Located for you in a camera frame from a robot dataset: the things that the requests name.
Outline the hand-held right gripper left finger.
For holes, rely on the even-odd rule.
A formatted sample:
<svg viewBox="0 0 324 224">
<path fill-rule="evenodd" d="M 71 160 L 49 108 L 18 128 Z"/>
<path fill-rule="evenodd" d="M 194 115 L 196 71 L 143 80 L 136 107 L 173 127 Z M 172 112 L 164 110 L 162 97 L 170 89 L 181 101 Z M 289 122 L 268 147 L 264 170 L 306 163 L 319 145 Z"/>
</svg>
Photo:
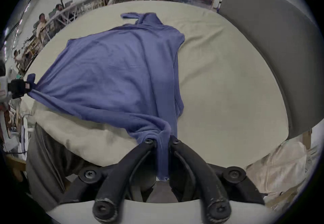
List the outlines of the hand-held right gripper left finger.
<svg viewBox="0 0 324 224">
<path fill-rule="evenodd" d="M 114 223 L 119 219 L 131 180 L 138 167 L 156 151 L 156 141 L 147 139 L 124 156 L 119 163 L 83 168 L 72 182 L 60 205 L 80 203 L 88 195 L 95 195 L 92 214 L 100 223 Z"/>
</svg>

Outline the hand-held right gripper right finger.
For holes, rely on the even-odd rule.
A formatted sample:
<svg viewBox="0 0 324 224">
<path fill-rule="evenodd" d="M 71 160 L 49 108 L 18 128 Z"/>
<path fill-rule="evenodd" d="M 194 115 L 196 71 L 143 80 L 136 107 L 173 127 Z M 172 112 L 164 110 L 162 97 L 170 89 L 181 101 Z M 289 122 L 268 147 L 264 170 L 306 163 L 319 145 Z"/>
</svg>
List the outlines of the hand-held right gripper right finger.
<svg viewBox="0 0 324 224">
<path fill-rule="evenodd" d="M 169 185 L 178 202 L 199 199 L 205 223 L 224 223 L 233 213 L 230 200 L 265 205 L 261 193 L 238 166 L 208 164 L 188 145 L 171 136 Z"/>
</svg>

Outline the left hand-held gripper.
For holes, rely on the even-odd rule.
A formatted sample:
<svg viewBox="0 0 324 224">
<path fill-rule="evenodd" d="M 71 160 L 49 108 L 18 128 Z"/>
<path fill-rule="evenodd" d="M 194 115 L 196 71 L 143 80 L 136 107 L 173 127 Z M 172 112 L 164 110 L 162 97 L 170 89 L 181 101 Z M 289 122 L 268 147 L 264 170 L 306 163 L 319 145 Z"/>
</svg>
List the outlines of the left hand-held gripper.
<svg viewBox="0 0 324 224">
<path fill-rule="evenodd" d="M 10 80 L 7 76 L 0 77 L 0 102 L 6 103 L 12 98 L 23 97 L 31 91 L 31 83 L 24 80 Z"/>
</svg>

